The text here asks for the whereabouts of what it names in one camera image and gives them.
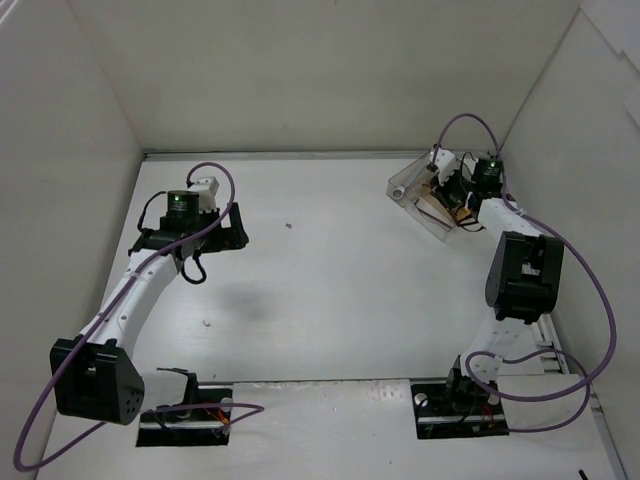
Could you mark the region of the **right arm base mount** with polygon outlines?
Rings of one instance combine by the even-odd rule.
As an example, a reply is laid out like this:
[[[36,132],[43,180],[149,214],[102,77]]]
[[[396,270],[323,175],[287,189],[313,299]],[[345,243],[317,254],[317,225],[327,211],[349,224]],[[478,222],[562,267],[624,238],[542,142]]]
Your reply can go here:
[[[508,436],[501,403],[462,371],[457,357],[446,378],[411,381],[413,413],[419,440]]]

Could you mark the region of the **large silver ratchet wrench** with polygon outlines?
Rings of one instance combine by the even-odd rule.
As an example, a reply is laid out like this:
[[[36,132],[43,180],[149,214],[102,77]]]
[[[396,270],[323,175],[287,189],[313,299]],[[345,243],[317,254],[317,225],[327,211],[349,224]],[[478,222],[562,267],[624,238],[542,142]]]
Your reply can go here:
[[[407,191],[410,189],[414,181],[427,169],[427,166],[431,163],[433,159],[433,153],[434,151],[430,150],[422,154],[411,164],[409,164],[407,167],[405,167],[403,170],[389,179],[388,194],[392,200],[400,201],[405,197]]]

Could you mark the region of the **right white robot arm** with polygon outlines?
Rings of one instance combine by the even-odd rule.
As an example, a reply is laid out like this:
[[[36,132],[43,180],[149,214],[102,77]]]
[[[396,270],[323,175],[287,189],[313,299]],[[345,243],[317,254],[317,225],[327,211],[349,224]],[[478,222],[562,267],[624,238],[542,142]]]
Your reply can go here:
[[[484,290],[487,316],[442,388],[445,405],[464,412],[488,396],[473,379],[494,386],[520,334],[555,307],[564,245],[544,235],[516,213],[513,202],[502,198],[503,163],[495,157],[481,157],[469,170],[461,159],[460,166],[447,177],[439,175],[434,186],[433,195],[458,226],[480,226],[497,240]]]

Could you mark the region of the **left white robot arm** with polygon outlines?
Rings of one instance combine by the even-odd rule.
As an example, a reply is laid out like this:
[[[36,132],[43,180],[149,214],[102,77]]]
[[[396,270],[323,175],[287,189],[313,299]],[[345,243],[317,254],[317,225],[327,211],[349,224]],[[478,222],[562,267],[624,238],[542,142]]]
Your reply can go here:
[[[224,209],[204,191],[173,190],[156,229],[140,227],[129,264],[99,313],[73,339],[50,351],[60,414],[128,425],[164,407],[175,418],[199,409],[196,374],[177,367],[140,374],[132,357],[137,339],[163,291],[184,273],[187,260],[244,248],[249,238],[237,202]]]

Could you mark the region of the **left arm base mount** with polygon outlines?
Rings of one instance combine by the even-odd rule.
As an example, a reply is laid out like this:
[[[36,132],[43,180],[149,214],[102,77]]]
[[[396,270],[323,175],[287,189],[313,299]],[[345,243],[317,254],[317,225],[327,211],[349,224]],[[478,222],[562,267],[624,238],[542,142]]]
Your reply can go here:
[[[158,368],[143,376],[145,394],[136,446],[226,446],[230,439],[233,387],[202,383],[181,368]]]

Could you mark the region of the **yellow needle nose pliers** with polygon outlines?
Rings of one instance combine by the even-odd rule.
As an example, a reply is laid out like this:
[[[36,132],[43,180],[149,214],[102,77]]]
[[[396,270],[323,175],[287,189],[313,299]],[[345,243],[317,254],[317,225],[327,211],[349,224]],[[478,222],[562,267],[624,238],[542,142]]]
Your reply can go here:
[[[474,220],[472,212],[465,205],[460,205],[459,207],[457,207],[454,210],[452,216],[456,224]]]

